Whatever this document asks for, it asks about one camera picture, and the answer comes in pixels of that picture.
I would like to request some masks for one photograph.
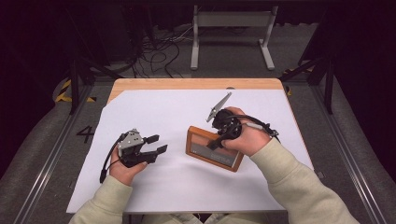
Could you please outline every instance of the picture frame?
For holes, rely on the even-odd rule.
[[[187,131],[186,154],[198,160],[206,161],[223,169],[236,172],[244,154],[237,150],[223,148],[210,149],[207,145],[219,135],[190,126]]]

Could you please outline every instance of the hand-mounted device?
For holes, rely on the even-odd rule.
[[[133,167],[140,162],[146,161],[147,163],[154,163],[157,160],[159,154],[166,151],[168,145],[158,147],[155,151],[140,152],[143,145],[156,142],[160,139],[158,134],[152,135],[151,137],[144,137],[140,135],[137,129],[132,129],[127,133],[122,133],[120,138],[114,143],[113,147],[108,152],[105,163],[103,164],[102,173],[100,176],[100,183],[103,183],[106,178],[108,168],[116,161],[112,162],[107,168],[107,161],[110,158],[111,152],[114,147],[117,146],[119,150],[120,159],[117,161],[122,162],[126,167]]]
[[[261,122],[259,119],[255,119],[248,115],[234,115],[233,112],[231,112],[230,110],[221,109],[224,106],[225,102],[230,98],[231,94],[231,92],[228,92],[228,94],[212,108],[209,117],[206,120],[207,122],[209,122],[214,118],[212,122],[212,127],[217,129],[218,135],[220,135],[218,139],[211,141],[207,145],[207,147],[214,150],[217,147],[223,147],[223,145],[221,144],[222,140],[235,139],[239,137],[242,132],[242,124],[239,119],[248,119],[252,121],[246,123],[246,125],[255,129],[263,130],[267,132],[271,137],[279,140],[277,138],[279,133],[276,130],[270,129],[269,123],[266,124],[264,122]]]

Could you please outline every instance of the white paper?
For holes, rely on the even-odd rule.
[[[121,133],[136,128],[158,142],[142,151],[168,145],[167,151],[134,178],[127,213],[246,212],[284,210],[268,191],[262,172],[244,157],[236,173],[185,153],[187,130],[195,126],[215,133],[207,119],[211,108],[228,92],[226,106],[270,123],[279,139],[300,162],[313,169],[304,141],[282,90],[158,90],[124,91],[107,105],[78,177],[67,213],[77,210],[100,187],[99,176],[108,151]]]

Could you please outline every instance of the cream sweater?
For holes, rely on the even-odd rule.
[[[267,179],[271,194],[288,210],[290,224],[358,223],[340,197],[275,139],[250,158]],[[70,223],[121,223],[131,192],[109,175]]]

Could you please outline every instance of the wire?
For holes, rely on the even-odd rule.
[[[107,166],[107,170],[110,168],[110,166],[112,166],[114,163],[116,163],[117,161],[121,161],[121,159],[118,159],[116,161],[111,162],[108,166]]]

